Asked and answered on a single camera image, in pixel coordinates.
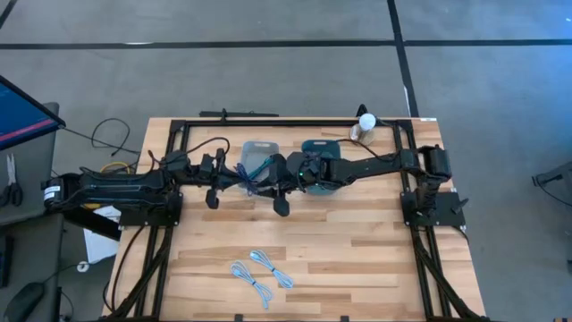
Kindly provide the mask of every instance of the wooden tabletop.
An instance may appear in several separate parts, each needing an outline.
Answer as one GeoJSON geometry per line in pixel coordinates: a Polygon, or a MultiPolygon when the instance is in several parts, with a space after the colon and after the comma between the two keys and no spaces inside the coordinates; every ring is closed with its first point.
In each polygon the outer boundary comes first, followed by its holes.
{"type": "MultiPolygon", "coordinates": [[[[143,151],[164,154],[170,118],[149,120],[143,151]]],[[[416,144],[442,145],[435,120],[412,119],[416,144]]],[[[226,165],[240,161],[242,144],[248,140],[273,141],[287,156],[300,150],[304,140],[347,138],[349,128],[333,127],[197,127],[192,128],[189,148],[214,136],[231,141],[226,165]]],[[[407,146],[405,133],[402,134],[407,146]]],[[[204,153],[212,156],[223,142],[213,142],[189,155],[193,164],[204,153]]],[[[370,146],[378,154],[395,150],[392,130],[376,128],[370,146]]],[[[349,160],[371,155],[361,147],[341,143],[341,156],[349,160]]],[[[139,172],[150,166],[142,153],[139,172]]],[[[452,188],[452,182],[442,189],[452,188]]],[[[233,187],[220,192],[220,207],[206,207],[205,188],[183,186],[181,221],[174,228],[162,320],[423,320],[414,252],[409,229],[403,224],[398,174],[354,182],[330,196],[294,191],[288,195],[290,215],[273,212],[271,199],[248,197],[233,187]],[[249,259],[251,250],[264,250],[277,269],[294,279],[294,288],[279,287],[265,267],[249,259]],[[230,272],[242,260],[259,283],[274,294],[264,310],[254,287],[230,272]]],[[[134,242],[118,283],[117,303],[137,282],[147,246],[148,228],[134,242]]],[[[122,234],[117,258],[121,258],[136,227],[122,234]]],[[[435,228],[444,274],[469,308],[484,314],[473,263],[466,240],[449,227],[435,228]]],[[[115,275],[119,260],[115,261],[115,275]]],[[[435,314],[440,314],[436,286],[432,287],[435,314]]],[[[155,279],[147,293],[150,313],[155,279]]]]}

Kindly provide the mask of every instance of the computer monitor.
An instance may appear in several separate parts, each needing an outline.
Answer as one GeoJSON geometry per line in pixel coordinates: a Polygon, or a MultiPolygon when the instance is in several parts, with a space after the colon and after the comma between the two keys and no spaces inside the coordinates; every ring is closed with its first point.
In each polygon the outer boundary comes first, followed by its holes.
{"type": "Polygon", "coordinates": [[[57,115],[0,76],[0,150],[64,126],[57,115]]]}

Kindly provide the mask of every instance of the white cord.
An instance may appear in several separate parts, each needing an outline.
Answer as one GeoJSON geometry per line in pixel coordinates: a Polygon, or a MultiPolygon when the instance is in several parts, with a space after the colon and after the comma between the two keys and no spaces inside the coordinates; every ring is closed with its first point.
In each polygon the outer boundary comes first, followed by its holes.
{"type": "Polygon", "coordinates": [[[237,260],[231,265],[231,273],[241,280],[244,280],[250,283],[254,288],[257,289],[258,294],[262,298],[262,306],[265,309],[268,309],[268,301],[273,298],[272,291],[268,288],[268,286],[258,283],[257,281],[252,278],[248,268],[242,263],[241,261],[237,260]]]}
{"type": "Polygon", "coordinates": [[[294,281],[283,272],[276,269],[273,265],[268,256],[262,250],[252,250],[250,252],[250,258],[256,261],[258,264],[264,265],[266,268],[270,269],[270,271],[276,276],[278,283],[282,285],[285,289],[291,289],[294,286],[294,281]]]}

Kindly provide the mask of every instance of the white paper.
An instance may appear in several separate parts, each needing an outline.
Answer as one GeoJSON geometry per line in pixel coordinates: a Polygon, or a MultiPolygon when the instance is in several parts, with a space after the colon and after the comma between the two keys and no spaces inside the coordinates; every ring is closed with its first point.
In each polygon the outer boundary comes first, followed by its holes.
{"type": "MultiPolygon", "coordinates": [[[[122,214],[121,211],[117,210],[113,206],[96,209],[94,213],[112,219],[115,222],[119,222],[119,217],[122,214]]],[[[83,235],[86,240],[86,249],[88,250],[89,263],[93,263],[103,258],[108,258],[117,254],[119,242],[93,233],[89,229],[84,229],[83,235]]]]}

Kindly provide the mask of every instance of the scissors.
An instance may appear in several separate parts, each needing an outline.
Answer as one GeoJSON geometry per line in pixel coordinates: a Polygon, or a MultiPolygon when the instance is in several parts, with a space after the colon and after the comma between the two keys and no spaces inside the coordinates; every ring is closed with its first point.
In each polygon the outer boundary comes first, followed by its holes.
{"type": "Polygon", "coordinates": [[[6,156],[8,164],[8,185],[4,188],[0,195],[0,207],[4,207],[8,202],[18,207],[21,205],[23,192],[20,185],[16,181],[16,163],[14,162],[14,154],[6,156]]]}

